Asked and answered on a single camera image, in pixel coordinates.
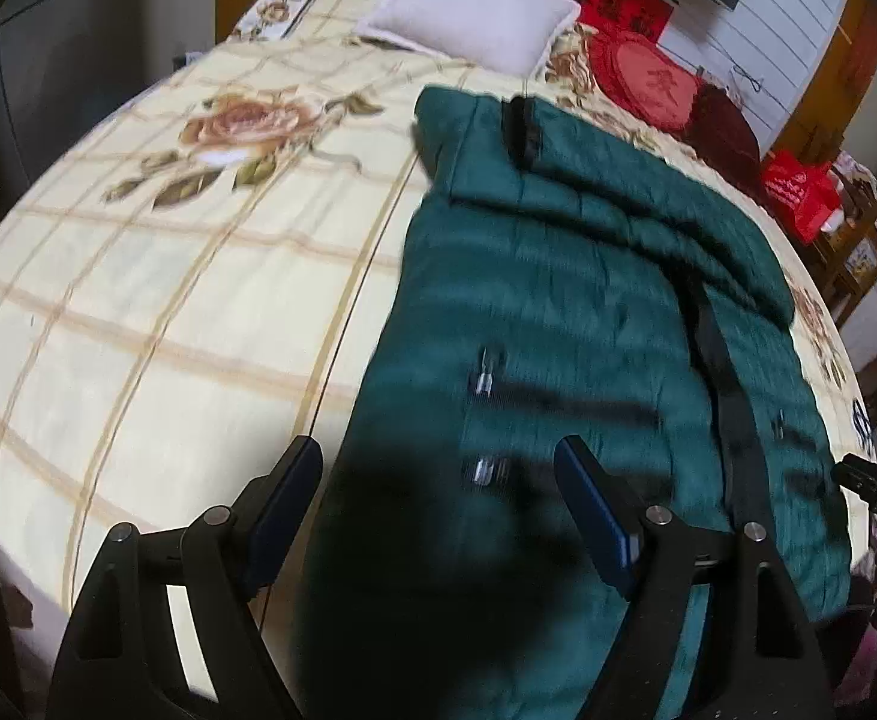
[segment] bed sheet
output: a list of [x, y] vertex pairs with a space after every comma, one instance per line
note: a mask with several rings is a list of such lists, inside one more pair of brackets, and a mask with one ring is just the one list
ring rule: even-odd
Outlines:
[[[413, 141], [426, 84], [539, 95], [720, 191], [789, 280], [833, 454], [870, 451], [845, 348], [785, 236], [685, 146], [582, 87], [574, 35], [546, 83], [326, 34], [336, 22], [313, 16], [286, 40], [220, 45], [128, 105], [0, 225], [0, 553], [34, 603], [20, 634], [42, 661], [112, 524], [181, 527], [301, 433], [334, 463], [429, 186]], [[849, 504], [857, 559], [867, 512]], [[253, 604], [286, 674], [307, 536]], [[172, 601], [187, 676], [210, 690], [184, 594]]]

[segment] pillow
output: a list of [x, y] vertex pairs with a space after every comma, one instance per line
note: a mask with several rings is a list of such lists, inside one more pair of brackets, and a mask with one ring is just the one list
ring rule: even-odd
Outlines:
[[573, 0], [381, 0], [355, 33], [524, 78], [579, 11]]

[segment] silver bolt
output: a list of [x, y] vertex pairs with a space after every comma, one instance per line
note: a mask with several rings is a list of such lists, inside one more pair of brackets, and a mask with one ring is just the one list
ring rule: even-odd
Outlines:
[[645, 509], [645, 517], [656, 525], [668, 525], [672, 521], [672, 512], [664, 506], [650, 506]]
[[206, 525], [221, 525], [224, 522], [229, 522], [231, 514], [232, 509], [227, 506], [213, 506], [211, 509], [207, 509], [205, 514], [202, 514], [202, 519]]
[[765, 536], [768, 536], [768, 532], [758, 522], [747, 522], [743, 530], [744, 534], [752, 541], [764, 541]]
[[109, 531], [109, 541], [125, 541], [133, 534], [133, 527], [128, 522], [120, 522], [113, 525]]

